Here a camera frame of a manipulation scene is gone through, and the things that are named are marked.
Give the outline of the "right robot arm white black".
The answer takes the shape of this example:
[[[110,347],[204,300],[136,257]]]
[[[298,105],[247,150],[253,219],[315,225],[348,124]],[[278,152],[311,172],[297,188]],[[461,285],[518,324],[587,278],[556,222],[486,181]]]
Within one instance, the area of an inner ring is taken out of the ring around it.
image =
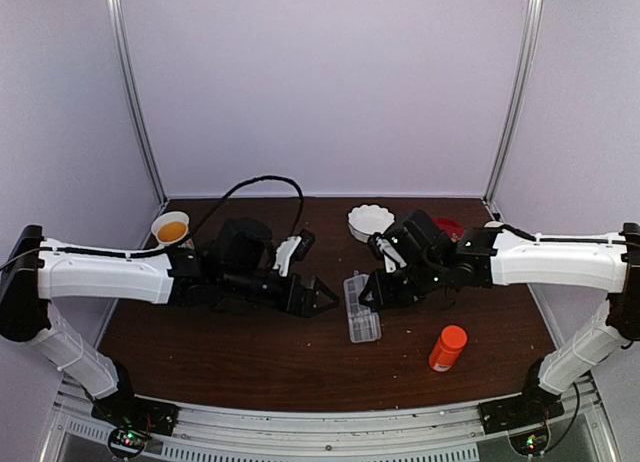
[[[533,364],[513,401],[519,422],[535,422],[572,383],[616,349],[639,339],[639,226],[594,236],[530,234],[506,223],[470,229],[459,241],[422,210],[370,236],[385,266],[359,301],[374,311],[411,306],[439,289],[547,284],[603,290],[598,311],[559,349]]]

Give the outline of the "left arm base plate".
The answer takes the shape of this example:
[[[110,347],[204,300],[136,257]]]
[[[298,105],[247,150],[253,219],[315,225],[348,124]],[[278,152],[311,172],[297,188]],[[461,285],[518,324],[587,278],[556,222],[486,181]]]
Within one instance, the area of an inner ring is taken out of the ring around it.
[[[91,416],[112,426],[106,445],[118,459],[135,458],[154,436],[171,436],[174,432],[179,413],[175,404],[137,396],[121,399],[115,394],[102,399],[87,396],[92,403]]]

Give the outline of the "orange pill bottle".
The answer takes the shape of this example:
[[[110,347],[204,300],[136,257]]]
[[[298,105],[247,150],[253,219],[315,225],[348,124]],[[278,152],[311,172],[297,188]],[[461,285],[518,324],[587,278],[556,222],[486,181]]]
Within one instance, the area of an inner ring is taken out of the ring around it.
[[[435,372],[450,370],[458,360],[468,343],[466,331],[457,325],[446,326],[440,333],[430,355],[428,363]]]

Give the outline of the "clear plastic pill organizer box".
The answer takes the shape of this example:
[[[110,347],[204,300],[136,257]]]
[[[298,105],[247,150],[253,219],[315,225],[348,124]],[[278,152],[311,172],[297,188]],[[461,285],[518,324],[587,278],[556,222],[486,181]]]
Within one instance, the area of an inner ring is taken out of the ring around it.
[[[379,315],[359,302],[368,278],[355,271],[343,282],[349,339],[353,344],[376,342],[382,337]]]

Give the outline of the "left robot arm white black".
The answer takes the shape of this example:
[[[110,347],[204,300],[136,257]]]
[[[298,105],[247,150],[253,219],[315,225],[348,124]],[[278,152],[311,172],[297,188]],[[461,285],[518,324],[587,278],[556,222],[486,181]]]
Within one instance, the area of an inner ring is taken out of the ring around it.
[[[68,245],[25,227],[1,267],[1,336],[39,350],[74,378],[113,424],[133,426],[148,414],[126,368],[86,346],[54,307],[56,298],[131,299],[153,305],[215,305],[247,300],[301,318],[339,305],[318,279],[304,284],[291,270],[315,236],[303,230],[274,245],[272,232],[251,218],[227,220],[209,244],[189,248],[183,232],[156,249],[124,251]]]

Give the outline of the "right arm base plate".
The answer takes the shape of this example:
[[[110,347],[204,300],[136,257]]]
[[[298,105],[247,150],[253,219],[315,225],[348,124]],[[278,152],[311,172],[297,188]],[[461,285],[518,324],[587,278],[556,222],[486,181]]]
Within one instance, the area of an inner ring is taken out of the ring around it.
[[[506,432],[511,448],[528,458],[551,447],[549,422],[565,413],[559,401],[527,400],[523,395],[481,403],[478,411],[486,435]]]

